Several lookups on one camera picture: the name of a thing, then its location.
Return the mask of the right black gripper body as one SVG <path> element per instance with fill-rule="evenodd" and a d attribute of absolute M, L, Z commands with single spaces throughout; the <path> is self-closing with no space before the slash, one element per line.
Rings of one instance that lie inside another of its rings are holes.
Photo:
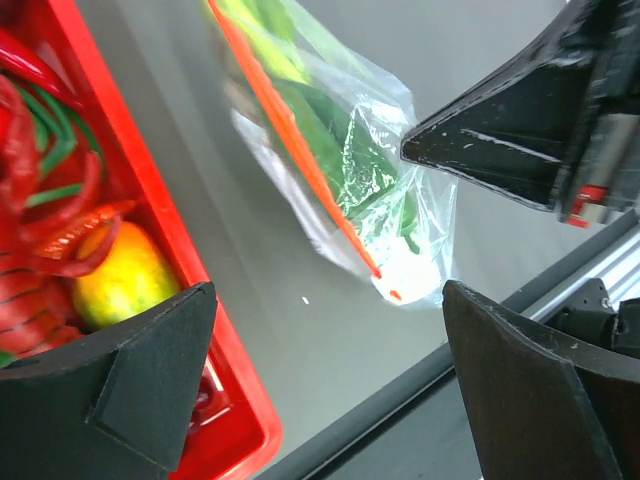
<path fill-rule="evenodd" d="M 639 204 L 639 4 L 569 1 L 557 20 L 555 209 L 587 228 Z"/>

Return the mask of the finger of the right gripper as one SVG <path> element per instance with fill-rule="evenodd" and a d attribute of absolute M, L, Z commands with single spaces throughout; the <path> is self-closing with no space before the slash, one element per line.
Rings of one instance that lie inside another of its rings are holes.
<path fill-rule="evenodd" d="M 569 2 L 519 53 L 412 128 L 402 158 L 553 209 L 604 42 L 604 2 Z"/>

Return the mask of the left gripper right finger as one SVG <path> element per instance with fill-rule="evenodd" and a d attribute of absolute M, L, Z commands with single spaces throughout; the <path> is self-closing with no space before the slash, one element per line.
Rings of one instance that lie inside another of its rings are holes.
<path fill-rule="evenodd" d="M 639 302 L 549 323 L 450 281 L 443 313 L 487 479 L 639 475 Z"/>

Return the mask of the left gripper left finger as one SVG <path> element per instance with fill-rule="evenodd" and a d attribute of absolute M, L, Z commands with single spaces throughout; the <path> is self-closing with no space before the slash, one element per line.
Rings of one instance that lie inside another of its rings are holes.
<path fill-rule="evenodd" d="M 1 371 L 4 479 L 166 479 L 176 471 L 217 299 L 199 283 Z"/>

